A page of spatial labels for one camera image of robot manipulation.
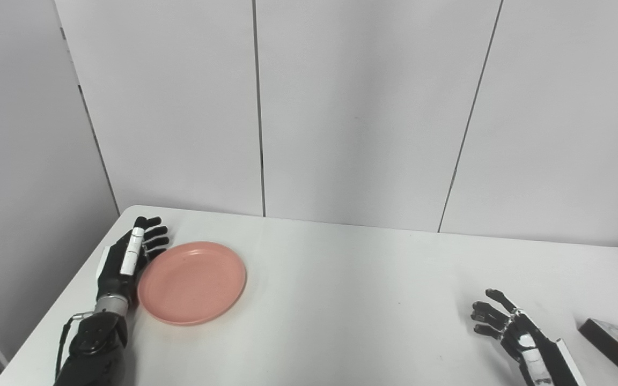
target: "pink plate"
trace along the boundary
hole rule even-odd
[[[228,247],[190,242],[163,252],[147,266],[137,297],[162,322],[199,324],[231,308],[246,279],[245,264]]]

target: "robotic hand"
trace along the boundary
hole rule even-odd
[[[165,251],[163,247],[169,243],[167,227],[157,227],[159,224],[160,217],[138,217],[133,229],[108,250],[98,279],[94,311],[73,315],[63,327],[54,386],[108,386],[122,382],[123,349],[128,344],[126,314],[137,293],[134,274]],[[81,320],[78,334],[71,340],[69,356],[60,369],[63,345],[73,320]]]
[[[500,340],[505,351],[519,363],[519,369],[529,386],[586,386],[564,341],[547,339],[532,320],[512,301],[496,289],[485,294],[497,301],[509,315],[495,307],[477,301],[471,318],[477,322],[474,331]]]

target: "robot finger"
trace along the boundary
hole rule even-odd
[[[148,218],[147,221],[145,221],[144,223],[144,227],[141,228],[147,230],[151,227],[156,227],[159,224],[161,224],[161,217],[152,217]]]
[[[471,305],[471,307],[474,309],[475,313],[483,317],[493,318],[502,325],[505,325],[510,320],[510,317],[505,315],[497,308],[489,305],[488,303],[485,303],[485,301],[476,301],[475,303],[473,303],[473,305]]]
[[[476,334],[486,335],[486,337],[491,337],[496,340],[502,339],[502,332],[495,330],[495,328],[490,327],[487,324],[475,325],[474,332],[476,332]]]
[[[161,227],[152,228],[148,230],[147,232],[145,232],[144,239],[145,240],[154,239],[154,237],[165,235],[167,233],[168,233],[168,228],[162,225]]]
[[[491,327],[495,328],[496,330],[505,329],[504,322],[501,322],[500,320],[497,320],[496,318],[491,317],[490,315],[484,313],[483,311],[474,310],[471,313],[471,319],[476,320],[476,322],[488,323],[491,325]]]
[[[166,236],[157,237],[156,239],[149,240],[145,242],[144,249],[149,251],[150,249],[154,249],[156,247],[163,247],[170,242],[170,239]]]
[[[508,313],[513,313],[517,310],[517,306],[515,306],[500,290],[489,288],[485,291],[485,295],[500,303]]]

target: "table surface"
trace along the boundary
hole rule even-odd
[[[618,324],[618,248],[133,206],[0,386],[54,383],[61,327],[93,308],[101,250],[137,216],[161,216],[173,245],[225,244],[245,262],[248,279],[236,305],[203,325],[167,325],[138,308],[125,386],[522,386],[497,342],[472,332],[471,304],[491,287],[549,337],[566,340],[589,386],[618,385],[615,365],[576,330],[587,317]]]

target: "panel seam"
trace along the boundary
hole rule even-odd
[[[262,183],[262,215],[266,217],[266,179],[264,175],[264,136],[262,134],[262,93],[259,80],[259,39],[257,33],[257,2],[252,0],[252,29],[254,36],[254,68],[257,81],[257,123],[259,127],[259,162]]]
[[[461,159],[461,152],[464,150],[464,144],[466,143],[466,134],[469,132],[469,125],[471,123],[471,116],[474,113],[474,107],[476,107],[476,99],[479,96],[479,90],[481,89],[481,83],[483,82],[483,74],[485,73],[485,66],[488,64],[488,57],[490,56],[490,48],[492,47],[492,41],[495,39],[495,31],[497,30],[497,24],[500,20],[500,13],[502,12],[502,5],[505,0],[500,0],[500,6],[497,8],[497,15],[495,16],[495,23],[492,26],[492,32],[490,33],[490,41],[488,42],[488,49],[485,51],[485,58],[483,59],[483,66],[481,67],[481,74],[479,75],[478,83],[476,84],[476,91],[474,92],[474,99],[471,102],[471,109],[469,110],[469,117],[466,119],[466,126],[464,127],[464,135],[461,137],[461,144],[459,145],[459,152],[457,153],[457,160],[454,163],[454,171],[452,172],[452,178],[450,180],[450,186],[447,190],[447,196],[445,198],[445,205],[443,205],[442,213],[440,215],[440,223],[438,224],[437,232],[440,233],[442,223],[445,218],[445,212],[447,211],[447,204],[450,201],[450,195],[452,194],[452,188],[454,186],[454,179],[457,178],[457,169],[459,168],[459,160]]]

